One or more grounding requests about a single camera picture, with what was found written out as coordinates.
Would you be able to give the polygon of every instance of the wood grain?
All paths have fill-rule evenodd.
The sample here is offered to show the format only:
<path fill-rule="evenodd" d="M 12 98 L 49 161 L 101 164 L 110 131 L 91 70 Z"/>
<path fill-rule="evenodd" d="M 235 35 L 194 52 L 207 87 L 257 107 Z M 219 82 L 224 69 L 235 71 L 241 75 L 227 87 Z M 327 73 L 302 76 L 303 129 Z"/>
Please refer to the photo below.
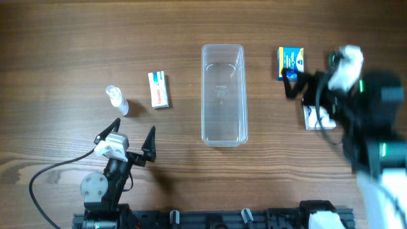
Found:
<path fill-rule="evenodd" d="M 110 84 L 130 102 L 120 132 L 132 151 L 157 127 L 157 161 L 132 169 L 135 188 L 121 199 L 132 209 L 265 209 L 326 199 L 354 208 L 357 227 L 367 228 L 341 149 L 306 131 L 299 101 L 286 100 L 277 48 L 304 47 L 306 70 L 314 72 L 325 69 L 329 51 L 359 45 L 365 71 L 392 69 L 407 85 L 404 1 L 46 2 L 55 4 L 0 5 L 0 228 L 50 228 L 31 202 L 29 180 L 93 147 L 120 115 L 104 93 Z M 201 140 L 200 61 L 208 43 L 245 48 L 249 141 L 238 148 Z M 153 71 L 168 75 L 171 108 L 151 108 Z M 404 105 L 403 134 L 406 115 Z M 58 225 L 70 228 L 72 214 L 83 212 L 79 184 L 105 164 L 92 155 L 36 180 L 34 192 Z"/>

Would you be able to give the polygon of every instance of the spray bottle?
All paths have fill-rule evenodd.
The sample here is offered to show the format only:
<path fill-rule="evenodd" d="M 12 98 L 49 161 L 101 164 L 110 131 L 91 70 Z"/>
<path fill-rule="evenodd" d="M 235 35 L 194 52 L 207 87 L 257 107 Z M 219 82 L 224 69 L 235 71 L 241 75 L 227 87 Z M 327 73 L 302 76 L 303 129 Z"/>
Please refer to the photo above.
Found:
<path fill-rule="evenodd" d="M 106 88 L 106 93 L 110 97 L 112 105 L 119 109 L 123 116 L 128 113 L 128 103 L 118 87 L 110 85 Z"/>

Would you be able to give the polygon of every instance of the blue medicine box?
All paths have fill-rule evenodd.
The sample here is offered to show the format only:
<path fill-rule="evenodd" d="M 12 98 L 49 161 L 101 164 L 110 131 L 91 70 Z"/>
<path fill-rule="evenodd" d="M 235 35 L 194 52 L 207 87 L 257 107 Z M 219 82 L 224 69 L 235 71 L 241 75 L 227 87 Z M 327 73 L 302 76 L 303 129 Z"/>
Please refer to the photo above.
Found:
<path fill-rule="evenodd" d="M 277 62 L 278 80 L 283 80 L 281 70 L 286 67 L 293 70 L 287 71 L 288 80 L 297 81 L 297 74 L 294 71 L 304 72 L 304 48 L 280 47 L 277 51 Z"/>

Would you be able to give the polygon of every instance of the black cable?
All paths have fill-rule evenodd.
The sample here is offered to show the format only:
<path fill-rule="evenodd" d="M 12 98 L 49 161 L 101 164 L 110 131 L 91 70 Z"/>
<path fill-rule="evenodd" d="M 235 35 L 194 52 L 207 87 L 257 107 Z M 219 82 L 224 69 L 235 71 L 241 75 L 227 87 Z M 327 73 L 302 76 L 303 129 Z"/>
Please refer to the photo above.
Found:
<path fill-rule="evenodd" d="M 333 69 L 333 70 L 328 71 L 328 72 L 321 78 L 321 80 L 320 80 L 320 82 L 319 82 L 319 84 L 318 84 L 317 92 L 316 92 L 316 95 L 315 95 L 315 112 L 317 113 L 317 121 L 318 121 L 318 124 L 319 124 L 320 127 L 321 127 L 321 132 L 322 132 L 322 135 L 324 136 L 325 140 L 326 140 L 328 143 L 330 143 L 331 145 L 336 146 L 336 145 L 338 145 L 338 143 L 335 143 L 334 141 L 332 141 L 332 139 L 330 138 L 330 136 L 327 134 L 327 132 L 326 132 L 324 126 L 322 125 L 322 122 L 321 122 L 321 114 L 320 114 L 320 106 L 319 106 L 319 103 L 320 103 L 320 101 L 321 101 L 322 91 L 323 91 L 323 89 L 325 88 L 325 86 L 328 84 L 329 79 L 331 79 L 331 75 L 332 75 L 332 72 L 333 72 L 333 71 L 335 71 L 335 70 Z"/>
<path fill-rule="evenodd" d="M 48 167 L 45 168 L 45 169 L 41 169 L 39 172 L 37 172 L 37 173 L 36 173 L 35 175 L 33 175 L 33 177 L 31 178 L 30 184 L 29 184 L 29 191 L 30 191 L 30 196 L 31 196 L 31 198 L 32 198 L 32 201 L 33 201 L 34 204 L 36 205 L 38 211 L 43 215 L 43 217 L 45 218 L 45 220 L 47 220 L 47 222 L 49 222 L 54 228 L 60 229 L 60 227 L 59 227 L 58 225 L 56 225 L 56 224 L 45 214 L 45 212 L 44 212 L 44 210 L 41 208 L 41 206 L 39 206 L 38 201 L 37 201 L 36 197 L 34 196 L 34 192 L 32 191 L 32 184 L 34 183 L 34 180 L 35 180 L 39 175 L 41 175 L 43 172 L 46 172 L 46 171 L 48 171 L 48 170 L 50 170 L 50 169 L 53 169 L 53 168 L 55 168 L 55 167 L 58 167 L 58 166 L 60 166 L 60 165 L 66 165 L 66 164 L 69 164 L 69 163 L 72 163 L 72 162 L 77 162 L 78 160 L 84 159 L 85 157 L 91 155 L 91 154 L 93 153 L 93 150 L 94 150 L 94 149 L 92 149 L 91 151 L 89 151 L 89 153 L 87 153 L 87 154 L 85 154 L 85 155 L 82 155 L 82 156 L 80 156 L 80 157 L 78 157 L 78 158 L 75 158 L 75 159 L 72 159 L 72 160 L 68 160 L 68 161 L 65 161 L 65 162 L 56 163 L 56 164 L 54 164 L 54 165 L 48 166 Z"/>
<path fill-rule="evenodd" d="M 131 187 L 130 187 L 129 189 L 124 189 L 123 191 L 130 191 L 130 190 L 133 188 L 133 177 L 132 177 L 132 171 L 130 171 L 130 172 L 128 173 L 128 175 L 130 176 L 130 180 L 132 181 L 132 185 L 131 185 Z"/>

